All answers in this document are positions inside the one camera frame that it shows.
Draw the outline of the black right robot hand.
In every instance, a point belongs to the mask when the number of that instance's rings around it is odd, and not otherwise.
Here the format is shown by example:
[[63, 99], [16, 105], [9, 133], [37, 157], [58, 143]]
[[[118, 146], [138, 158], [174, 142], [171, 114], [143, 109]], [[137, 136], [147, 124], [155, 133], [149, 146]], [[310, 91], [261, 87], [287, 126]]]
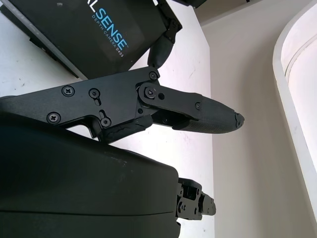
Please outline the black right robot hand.
[[145, 67], [0, 100], [3, 238], [176, 238], [216, 212], [175, 168], [112, 143], [153, 124], [222, 134], [244, 117]]

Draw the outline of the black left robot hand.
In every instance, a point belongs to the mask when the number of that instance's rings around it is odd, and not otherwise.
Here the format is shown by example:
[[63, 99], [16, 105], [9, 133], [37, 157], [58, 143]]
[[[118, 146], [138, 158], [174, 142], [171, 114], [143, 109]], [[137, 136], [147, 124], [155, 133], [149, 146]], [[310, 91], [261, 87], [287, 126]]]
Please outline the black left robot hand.
[[150, 47], [148, 66], [160, 68], [168, 59], [182, 25], [165, 0], [158, 0], [157, 8], [166, 30]]

